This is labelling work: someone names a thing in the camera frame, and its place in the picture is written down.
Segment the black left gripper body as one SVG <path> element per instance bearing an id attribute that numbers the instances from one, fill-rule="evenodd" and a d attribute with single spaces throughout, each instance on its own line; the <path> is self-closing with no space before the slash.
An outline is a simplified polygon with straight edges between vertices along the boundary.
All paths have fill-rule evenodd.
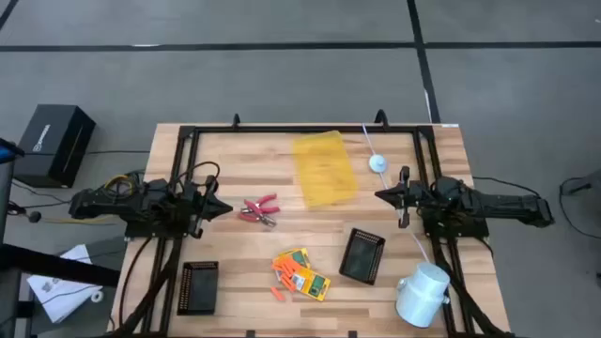
<path id="1" fill-rule="evenodd" d="M 217 178 L 209 175 L 203 185 L 194 182 L 186 182 L 182 191 L 182 198 L 186 202 L 186 212 L 191 217 L 188 234 L 193 238 L 201 238 L 203 230 L 201 223 L 208 220 L 208 195 L 218 188 Z"/>

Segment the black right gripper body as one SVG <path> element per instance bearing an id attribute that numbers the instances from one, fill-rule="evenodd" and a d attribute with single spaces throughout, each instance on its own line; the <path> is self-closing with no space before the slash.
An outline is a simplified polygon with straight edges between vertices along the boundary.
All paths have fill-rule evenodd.
<path id="1" fill-rule="evenodd" d="M 399 227 L 407 228 L 409 226 L 410 207 L 417 207 L 420 203 L 430 199 L 428 186 L 425 186 L 422 181 L 409 180 L 409 167 L 403 166 L 399 173 L 400 192 L 400 220 Z"/>

